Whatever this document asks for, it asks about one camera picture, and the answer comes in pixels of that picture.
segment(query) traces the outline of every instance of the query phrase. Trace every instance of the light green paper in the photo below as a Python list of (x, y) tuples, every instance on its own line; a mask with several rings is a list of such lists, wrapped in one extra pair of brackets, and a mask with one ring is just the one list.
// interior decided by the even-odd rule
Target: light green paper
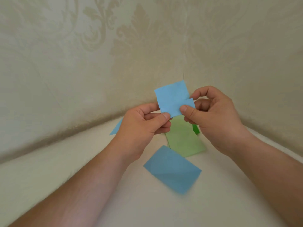
[(205, 151), (206, 147), (193, 132), (192, 125), (184, 121), (184, 116), (176, 116), (171, 120), (171, 130), (166, 134), (169, 146), (182, 157), (188, 157)]

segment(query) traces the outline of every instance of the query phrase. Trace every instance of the right hand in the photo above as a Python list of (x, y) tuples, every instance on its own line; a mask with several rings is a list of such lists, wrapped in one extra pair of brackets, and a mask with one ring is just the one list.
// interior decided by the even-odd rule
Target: right hand
[(230, 156), (252, 134), (241, 123), (232, 100), (215, 87), (201, 87), (190, 96), (195, 107), (180, 107), (184, 120), (199, 125), (203, 135), (223, 154)]

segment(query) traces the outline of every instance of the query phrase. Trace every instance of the white surface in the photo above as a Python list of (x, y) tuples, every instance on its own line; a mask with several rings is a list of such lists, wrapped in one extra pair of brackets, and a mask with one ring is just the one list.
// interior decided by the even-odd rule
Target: white surface
[[(118, 121), (0, 165), (0, 226), (42, 200), (102, 150)], [(97, 226), (285, 226), (240, 169), (201, 138), (207, 152), (187, 159), (202, 173), (186, 195), (176, 194), (143, 167), (167, 144), (165, 135), (156, 135), (123, 175)]]

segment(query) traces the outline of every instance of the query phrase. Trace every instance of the wallpaper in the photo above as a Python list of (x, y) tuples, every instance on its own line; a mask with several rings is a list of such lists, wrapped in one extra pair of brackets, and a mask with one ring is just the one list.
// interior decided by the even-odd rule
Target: wallpaper
[(184, 79), (303, 148), (303, 0), (0, 0), (0, 158)]

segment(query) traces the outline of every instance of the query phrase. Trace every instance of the blue paper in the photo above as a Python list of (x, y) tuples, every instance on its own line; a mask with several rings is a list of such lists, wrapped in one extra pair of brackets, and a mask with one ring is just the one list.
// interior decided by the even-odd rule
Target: blue paper
[(157, 150), (144, 167), (180, 194), (185, 194), (201, 173), (198, 167), (167, 146), (162, 146)]
[(160, 87), (155, 93), (161, 112), (168, 112), (171, 118), (182, 114), (179, 110), (182, 105), (195, 108), (194, 100), (189, 98), (184, 80)]
[(118, 124), (115, 126), (115, 128), (112, 130), (112, 132), (109, 135), (114, 135), (118, 132), (121, 122), (122, 122), (123, 118), (118, 122)]

